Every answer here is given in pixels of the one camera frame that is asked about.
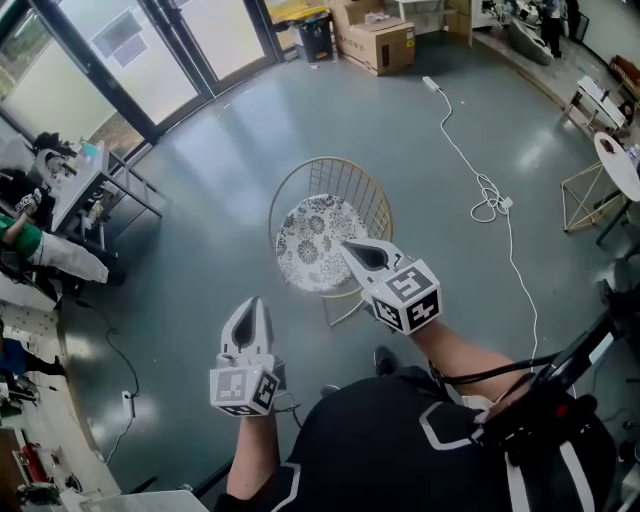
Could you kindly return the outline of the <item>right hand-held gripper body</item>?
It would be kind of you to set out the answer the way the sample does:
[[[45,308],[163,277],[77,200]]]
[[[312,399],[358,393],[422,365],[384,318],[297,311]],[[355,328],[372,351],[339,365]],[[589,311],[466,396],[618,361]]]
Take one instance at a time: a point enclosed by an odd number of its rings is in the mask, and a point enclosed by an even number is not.
[[[440,282],[423,259],[365,288],[362,296],[378,321],[405,335],[420,330],[442,313]]]

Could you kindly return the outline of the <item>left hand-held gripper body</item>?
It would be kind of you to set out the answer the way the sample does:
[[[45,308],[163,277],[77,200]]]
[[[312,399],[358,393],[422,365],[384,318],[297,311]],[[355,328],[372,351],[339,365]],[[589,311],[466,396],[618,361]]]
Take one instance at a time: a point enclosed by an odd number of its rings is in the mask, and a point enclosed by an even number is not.
[[[268,415],[283,380],[270,364],[225,359],[209,372],[210,404],[233,417]]]

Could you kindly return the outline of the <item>white floral cushion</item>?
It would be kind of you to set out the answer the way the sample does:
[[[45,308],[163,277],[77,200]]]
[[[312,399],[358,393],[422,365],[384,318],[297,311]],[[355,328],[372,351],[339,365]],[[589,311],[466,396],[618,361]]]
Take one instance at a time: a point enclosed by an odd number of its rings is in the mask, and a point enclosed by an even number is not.
[[[304,291],[331,292],[351,278],[342,243],[367,236],[353,206],[335,195],[318,194],[301,201],[281,224],[276,260],[288,283]]]

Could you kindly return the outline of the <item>gold wire chair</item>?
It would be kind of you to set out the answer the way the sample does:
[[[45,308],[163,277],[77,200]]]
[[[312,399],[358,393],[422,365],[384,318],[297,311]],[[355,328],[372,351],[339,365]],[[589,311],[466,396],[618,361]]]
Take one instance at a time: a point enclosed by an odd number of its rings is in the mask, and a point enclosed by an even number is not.
[[[275,256],[276,237],[287,215],[306,198],[331,194],[353,206],[364,222],[368,236],[391,241],[393,238],[392,210],[377,180],[354,162],[338,157],[317,157],[303,162],[280,183],[268,211],[268,240]],[[316,297],[322,305],[325,321],[335,327],[358,312],[364,304],[361,286],[352,276],[331,292],[309,292],[284,282],[300,294]]]

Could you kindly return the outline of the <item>person's left forearm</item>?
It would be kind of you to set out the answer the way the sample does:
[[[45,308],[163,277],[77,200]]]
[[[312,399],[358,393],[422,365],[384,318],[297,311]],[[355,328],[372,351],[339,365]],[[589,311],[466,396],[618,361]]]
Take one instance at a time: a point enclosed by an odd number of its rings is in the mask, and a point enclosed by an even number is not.
[[[279,465],[275,414],[241,418],[234,460],[227,479],[227,493],[249,500]]]

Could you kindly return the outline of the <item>person's right forearm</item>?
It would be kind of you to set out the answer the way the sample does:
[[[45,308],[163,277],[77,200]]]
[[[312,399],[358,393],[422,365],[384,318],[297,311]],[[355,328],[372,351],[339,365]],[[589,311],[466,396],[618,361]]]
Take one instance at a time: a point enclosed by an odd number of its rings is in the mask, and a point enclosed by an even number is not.
[[[464,340],[439,320],[433,320],[410,335],[427,360],[445,377],[478,374],[506,366],[512,361]],[[523,375],[521,370],[471,384],[457,384],[460,395],[483,396],[496,402]]]

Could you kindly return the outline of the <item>person's right shoe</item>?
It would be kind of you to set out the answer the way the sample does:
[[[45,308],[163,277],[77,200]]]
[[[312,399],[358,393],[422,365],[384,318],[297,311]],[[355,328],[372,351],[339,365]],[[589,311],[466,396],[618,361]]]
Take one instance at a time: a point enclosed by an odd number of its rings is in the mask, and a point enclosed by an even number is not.
[[[377,376],[392,375],[398,368],[395,354],[386,346],[378,346],[373,352],[374,369]]]

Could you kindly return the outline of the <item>marble table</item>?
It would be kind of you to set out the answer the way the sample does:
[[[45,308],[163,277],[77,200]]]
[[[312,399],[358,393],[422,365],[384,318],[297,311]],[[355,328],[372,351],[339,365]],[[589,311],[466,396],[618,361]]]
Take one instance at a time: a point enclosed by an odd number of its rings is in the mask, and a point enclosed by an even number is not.
[[[107,497],[75,493],[78,512],[209,512],[189,490],[116,494]]]

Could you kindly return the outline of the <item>person's black shirt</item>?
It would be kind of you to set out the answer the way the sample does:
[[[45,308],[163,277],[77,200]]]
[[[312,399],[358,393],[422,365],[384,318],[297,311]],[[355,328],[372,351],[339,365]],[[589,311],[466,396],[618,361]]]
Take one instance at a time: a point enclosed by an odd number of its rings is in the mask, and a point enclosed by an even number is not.
[[[591,417],[551,453],[510,467],[473,443],[478,411],[453,402],[421,369],[364,379],[323,398],[287,460],[246,498],[215,512],[602,511],[615,445]]]

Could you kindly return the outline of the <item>black body-worn rig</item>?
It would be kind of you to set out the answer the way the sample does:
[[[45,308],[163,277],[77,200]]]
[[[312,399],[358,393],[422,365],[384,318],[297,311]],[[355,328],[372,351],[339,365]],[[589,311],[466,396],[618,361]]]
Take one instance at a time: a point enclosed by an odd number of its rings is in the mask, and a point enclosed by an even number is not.
[[[478,442],[505,453],[518,466],[554,451],[580,432],[588,425],[597,401],[592,396],[576,399],[569,389],[604,355],[616,336],[614,320],[601,315],[543,366],[524,395],[483,424]]]

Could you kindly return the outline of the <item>white cart table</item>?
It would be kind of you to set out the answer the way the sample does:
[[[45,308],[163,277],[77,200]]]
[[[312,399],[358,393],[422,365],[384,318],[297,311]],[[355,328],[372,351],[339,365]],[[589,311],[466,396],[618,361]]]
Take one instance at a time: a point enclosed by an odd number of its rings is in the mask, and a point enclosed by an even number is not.
[[[98,154],[76,159],[77,174],[61,188],[50,229],[61,237],[96,253],[107,254],[109,245],[143,214],[162,217],[163,194],[103,142]]]

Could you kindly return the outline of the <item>large cardboard box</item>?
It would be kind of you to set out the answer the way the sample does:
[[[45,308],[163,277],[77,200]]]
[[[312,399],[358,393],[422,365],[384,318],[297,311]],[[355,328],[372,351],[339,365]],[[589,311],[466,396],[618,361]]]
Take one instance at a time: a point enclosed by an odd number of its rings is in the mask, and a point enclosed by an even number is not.
[[[375,24],[350,24],[332,13],[339,55],[375,76],[399,72],[414,64],[415,26],[399,18]]]

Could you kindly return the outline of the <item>black trash bin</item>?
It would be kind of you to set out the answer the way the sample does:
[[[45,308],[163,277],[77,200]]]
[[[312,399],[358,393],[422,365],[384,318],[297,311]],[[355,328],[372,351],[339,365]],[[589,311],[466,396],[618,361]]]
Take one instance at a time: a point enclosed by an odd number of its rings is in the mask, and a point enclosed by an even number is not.
[[[333,56],[331,40],[331,15],[327,12],[290,22],[294,46],[298,56],[316,63]]]

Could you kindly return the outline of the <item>round white table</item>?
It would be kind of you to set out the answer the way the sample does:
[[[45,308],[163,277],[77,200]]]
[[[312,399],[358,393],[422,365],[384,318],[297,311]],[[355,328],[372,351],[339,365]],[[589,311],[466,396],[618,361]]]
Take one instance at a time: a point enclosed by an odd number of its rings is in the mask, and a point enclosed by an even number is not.
[[[562,228],[573,233],[595,226],[619,202],[640,202],[640,174],[627,151],[606,133],[596,133],[597,160],[561,182]]]

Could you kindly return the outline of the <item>cardboard panel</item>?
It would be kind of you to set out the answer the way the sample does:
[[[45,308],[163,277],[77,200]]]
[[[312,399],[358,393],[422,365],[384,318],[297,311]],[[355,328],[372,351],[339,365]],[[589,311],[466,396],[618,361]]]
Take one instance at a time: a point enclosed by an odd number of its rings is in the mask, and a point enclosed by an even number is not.
[[[444,0],[444,27],[468,47],[473,43],[473,0]]]

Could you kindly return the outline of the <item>open cardboard box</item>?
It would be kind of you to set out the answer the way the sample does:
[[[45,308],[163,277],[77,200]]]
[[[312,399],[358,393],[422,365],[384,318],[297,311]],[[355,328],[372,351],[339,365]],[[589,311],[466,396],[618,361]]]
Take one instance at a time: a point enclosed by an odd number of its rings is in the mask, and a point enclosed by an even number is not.
[[[357,25],[365,22],[369,12],[377,12],[384,8],[384,0],[328,0],[333,14],[344,18],[348,24]]]

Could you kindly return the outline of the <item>black white device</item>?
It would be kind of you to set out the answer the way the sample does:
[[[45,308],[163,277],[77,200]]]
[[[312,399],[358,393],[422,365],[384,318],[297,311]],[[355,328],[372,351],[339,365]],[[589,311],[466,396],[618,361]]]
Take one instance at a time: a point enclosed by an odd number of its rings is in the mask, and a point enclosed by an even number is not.
[[[77,153],[58,132],[41,132],[34,139],[32,150],[36,157],[35,168],[50,189],[60,189],[77,174],[72,166]]]

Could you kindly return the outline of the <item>white desk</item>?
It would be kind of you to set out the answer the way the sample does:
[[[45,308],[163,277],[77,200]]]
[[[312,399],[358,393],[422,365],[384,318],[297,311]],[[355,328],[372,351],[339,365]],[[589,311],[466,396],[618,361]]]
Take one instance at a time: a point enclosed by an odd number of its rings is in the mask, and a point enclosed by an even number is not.
[[[444,0],[394,0],[394,2],[400,18],[413,23],[417,35],[443,32],[456,37],[448,31],[447,27],[444,27]]]

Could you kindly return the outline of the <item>small white side table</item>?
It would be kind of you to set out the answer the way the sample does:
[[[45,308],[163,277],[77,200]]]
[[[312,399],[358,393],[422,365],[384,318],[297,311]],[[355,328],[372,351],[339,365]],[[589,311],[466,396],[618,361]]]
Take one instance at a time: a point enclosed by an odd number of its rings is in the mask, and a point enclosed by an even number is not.
[[[584,75],[577,81],[577,88],[563,107],[563,114],[577,120],[591,131],[616,134],[624,127],[626,118],[610,98],[610,91],[602,88],[593,78]]]

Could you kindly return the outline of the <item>yellow bin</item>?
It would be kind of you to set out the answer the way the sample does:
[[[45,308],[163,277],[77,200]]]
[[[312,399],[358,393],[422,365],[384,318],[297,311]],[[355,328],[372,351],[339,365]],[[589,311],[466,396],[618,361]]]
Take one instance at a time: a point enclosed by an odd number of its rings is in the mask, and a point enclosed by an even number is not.
[[[274,24],[296,19],[309,10],[326,7],[326,0],[264,0],[264,3]]]

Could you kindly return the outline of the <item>paper door poster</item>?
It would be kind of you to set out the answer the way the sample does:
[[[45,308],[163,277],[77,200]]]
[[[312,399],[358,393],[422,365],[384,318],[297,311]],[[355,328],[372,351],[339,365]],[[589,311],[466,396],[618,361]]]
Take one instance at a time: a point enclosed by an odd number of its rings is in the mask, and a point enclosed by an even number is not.
[[[134,14],[125,10],[103,27],[92,43],[104,59],[113,58],[124,68],[148,49],[141,33],[142,26]]]

